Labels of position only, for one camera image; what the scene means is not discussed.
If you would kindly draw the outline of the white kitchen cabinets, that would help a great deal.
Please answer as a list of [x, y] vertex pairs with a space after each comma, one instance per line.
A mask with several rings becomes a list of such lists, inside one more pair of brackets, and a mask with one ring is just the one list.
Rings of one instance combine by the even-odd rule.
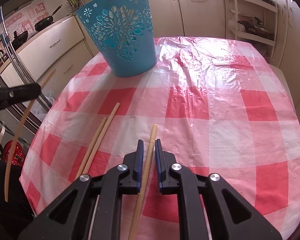
[[[265, 59], [287, 92], [300, 124], [300, 7], [294, 0], [274, 1], [279, 18], [272, 61], [268, 62], [251, 43], [238, 41], [252, 45]], [[149, 5], [154, 42], [163, 37], [233, 40], [226, 38], [224, 0], [149, 0]], [[28, 38], [17, 50], [23, 67], [6, 61], [0, 68], [0, 77], [5, 85], [14, 87], [24, 83], [27, 72], [32, 82], [42, 86], [55, 69], [55, 75], [42, 88], [45, 118], [69, 81], [98, 54], [101, 53], [78, 16], [72, 14]]]

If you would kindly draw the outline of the red bag on floor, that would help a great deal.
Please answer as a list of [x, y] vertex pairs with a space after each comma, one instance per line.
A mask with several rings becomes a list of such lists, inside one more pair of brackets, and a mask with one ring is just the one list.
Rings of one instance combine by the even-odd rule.
[[[10, 148], [12, 146], [12, 140], [8, 141], [3, 148], [2, 159], [3, 161], [8, 161], [8, 156], [10, 153]], [[25, 161], [25, 154], [23, 152], [23, 148], [19, 142], [16, 143], [13, 158], [12, 158], [12, 165], [23, 167]]]

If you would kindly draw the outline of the blue perforated plastic basket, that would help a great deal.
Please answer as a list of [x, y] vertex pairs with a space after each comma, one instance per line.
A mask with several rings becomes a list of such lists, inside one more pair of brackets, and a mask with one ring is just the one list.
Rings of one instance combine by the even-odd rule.
[[136, 76], [156, 64], [149, 0], [93, 0], [76, 15], [117, 77]]

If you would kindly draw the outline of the red white checkered tablecloth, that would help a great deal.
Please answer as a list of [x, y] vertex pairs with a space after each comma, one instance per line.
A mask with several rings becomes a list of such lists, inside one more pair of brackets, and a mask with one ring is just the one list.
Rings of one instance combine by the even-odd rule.
[[129, 78], [101, 54], [75, 75], [43, 120], [20, 182], [36, 213], [75, 179], [100, 122], [117, 112], [89, 170], [122, 163], [157, 125], [162, 148], [194, 173], [216, 172], [287, 239], [300, 222], [300, 124], [282, 83], [252, 45], [163, 37], [157, 64]]

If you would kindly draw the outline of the black frying pan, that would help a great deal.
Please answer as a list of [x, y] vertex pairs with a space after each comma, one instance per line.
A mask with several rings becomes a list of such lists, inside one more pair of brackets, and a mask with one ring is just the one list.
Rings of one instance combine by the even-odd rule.
[[28, 38], [28, 31], [23, 31], [21, 34], [17, 34], [17, 31], [13, 32], [13, 41], [12, 41], [12, 46], [15, 50], [19, 49], [26, 41]]

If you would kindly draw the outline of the black wok on counter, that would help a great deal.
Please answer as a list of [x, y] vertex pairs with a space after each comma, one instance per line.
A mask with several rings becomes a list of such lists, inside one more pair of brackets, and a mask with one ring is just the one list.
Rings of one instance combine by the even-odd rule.
[[56, 10], [49, 16], [45, 17], [44, 19], [40, 20], [34, 25], [34, 28], [37, 32], [42, 31], [43, 29], [47, 28], [51, 24], [53, 24], [53, 16], [54, 14], [61, 9], [62, 5], [58, 6]]

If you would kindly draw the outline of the bamboo chopstick short left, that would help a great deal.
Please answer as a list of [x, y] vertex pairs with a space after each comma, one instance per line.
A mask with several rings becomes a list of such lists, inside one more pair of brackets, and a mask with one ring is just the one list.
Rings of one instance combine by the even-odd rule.
[[82, 172], [84, 170], [84, 167], [85, 167], [85, 165], [86, 165], [86, 163], [88, 161], [88, 158], [89, 158], [89, 156], [90, 156], [90, 154], [91, 154], [91, 152], [93, 150], [93, 147], [96, 144], [96, 141], [97, 141], [97, 139], [98, 139], [98, 137], [99, 137], [99, 135], [100, 135], [100, 133], [102, 131], [102, 128], [104, 127], [104, 125], [106, 123], [106, 120], [107, 120], [107, 118], [104, 117], [102, 119], [100, 125], [98, 126], [98, 128], [97, 128], [97, 130], [96, 130], [96, 132], [95, 132], [95, 134], [94, 134], [94, 136], [93, 136], [93, 138], [92, 138], [92, 140], [91, 140], [91, 142], [90, 142], [90, 144], [88, 146], [88, 149], [87, 149], [87, 151], [86, 151], [86, 153], [85, 153], [85, 155], [83, 157], [83, 160], [82, 160], [82, 162], [81, 162], [81, 164], [79, 166], [79, 169], [77, 171], [75, 179], [77, 179], [82, 174]]

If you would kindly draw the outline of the white storage trolley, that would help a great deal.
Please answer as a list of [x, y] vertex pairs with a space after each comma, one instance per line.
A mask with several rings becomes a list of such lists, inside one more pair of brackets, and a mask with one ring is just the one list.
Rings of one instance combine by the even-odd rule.
[[272, 61], [279, 8], [274, 0], [224, 0], [226, 38], [246, 41]]

